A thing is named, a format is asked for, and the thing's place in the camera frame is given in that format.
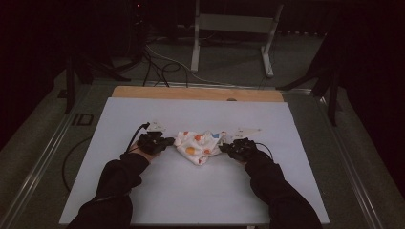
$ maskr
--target black jacket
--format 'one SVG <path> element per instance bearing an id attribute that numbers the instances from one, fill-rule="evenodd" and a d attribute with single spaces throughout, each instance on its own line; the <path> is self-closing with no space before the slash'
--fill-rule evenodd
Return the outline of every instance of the black jacket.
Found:
<path id="1" fill-rule="evenodd" d="M 122 155 L 120 160 L 108 162 L 96 196 L 80 208 L 68 228 L 129 228 L 133 206 L 128 194 L 141 184 L 139 175 L 148 165 L 138 154 Z M 279 165 L 271 159 L 252 158 L 245 169 L 254 193 L 268 205 L 271 229 L 322 228 L 309 203 L 284 180 Z"/>

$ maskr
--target metal stand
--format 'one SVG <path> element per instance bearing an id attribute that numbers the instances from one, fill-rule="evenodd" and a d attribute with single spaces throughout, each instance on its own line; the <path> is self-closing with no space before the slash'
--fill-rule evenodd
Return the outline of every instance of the metal stand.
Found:
<path id="1" fill-rule="evenodd" d="M 196 0 L 194 47 L 191 59 L 191 71 L 193 73 L 196 73 L 199 70 L 200 30 L 246 31 L 246 32 L 258 32 L 268 34 L 266 45 L 261 48 L 261 53 L 263 57 L 266 76 L 273 77 L 274 73 L 271 68 L 268 51 L 273 41 L 282 9 L 283 5 L 280 4 L 277 7 L 277 11 L 274 18 L 204 14 L 200 13 L 200 0 Z"/>

